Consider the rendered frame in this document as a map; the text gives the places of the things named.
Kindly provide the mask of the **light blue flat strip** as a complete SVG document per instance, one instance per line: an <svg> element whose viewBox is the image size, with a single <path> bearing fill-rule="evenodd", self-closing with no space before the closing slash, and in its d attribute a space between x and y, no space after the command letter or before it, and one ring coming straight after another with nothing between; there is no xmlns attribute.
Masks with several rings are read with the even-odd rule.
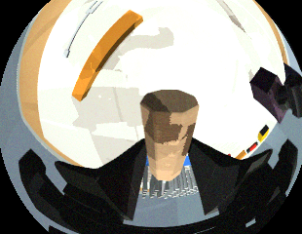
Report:
<svg viewBox="0 0 302 234"><path fill-rule="evenodd" d="M148 165L148 157L147 157L147 160L146 160L146 164L144 164L144 165ZM185 163L183 163L182 167L185 167L185 165L191 165L190 160L189 160L189 156L186 156Z"/></svg>

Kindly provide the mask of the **yellow block with dark grey end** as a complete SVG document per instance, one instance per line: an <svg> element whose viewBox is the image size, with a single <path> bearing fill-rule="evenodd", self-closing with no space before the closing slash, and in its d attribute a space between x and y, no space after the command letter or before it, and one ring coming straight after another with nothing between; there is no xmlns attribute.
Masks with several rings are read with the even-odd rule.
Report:
<svg viewBox="0 0 302 234"><path fill-rule="evenodd" d="M259 139L259 141L263 141L264 137L266 137L268 135L269 132L269 128L267 125L263 126L263 129L260 129L260 133L259 136L257 137L257 139Z"/></svg>

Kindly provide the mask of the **red-handled screwdriver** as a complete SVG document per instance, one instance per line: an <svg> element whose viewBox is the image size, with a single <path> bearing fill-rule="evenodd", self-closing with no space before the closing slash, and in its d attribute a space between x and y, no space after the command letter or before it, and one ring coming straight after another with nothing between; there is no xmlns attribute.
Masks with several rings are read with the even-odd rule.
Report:
<svg viewBox="0 0 302 234"><path fill-rule="evenodd" d="M252 151L253 148L257 147L257 143L259 143L259 141L256 141L250 148L247 149L247 155Z"/></svg>

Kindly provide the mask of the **orange rectangular block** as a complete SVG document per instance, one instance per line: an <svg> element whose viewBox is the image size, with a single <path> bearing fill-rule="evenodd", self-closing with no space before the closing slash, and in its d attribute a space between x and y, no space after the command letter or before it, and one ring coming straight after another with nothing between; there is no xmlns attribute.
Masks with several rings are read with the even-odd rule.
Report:
<svg viewBox="0 0 302 234"><path fill-rule="evenodd" d="M236 159L238 160L238 159L242 159L242 157L245 157L245 155L247 155L247 153L245 153L244 151L242 151L241 153L240 153L240 155L238 155L238 156L236 156Z"/></svg>
<svg viewBox="0 0 302 234"><path fill-rule="evenodd" d="M72 93L76 100L84 100L105 62L111 58L121 42L141 23L143 23L142 16L137 15L135 11L127 11L112 24L112 27L109 27L82 67L80 77L78 77Z"/></svg>

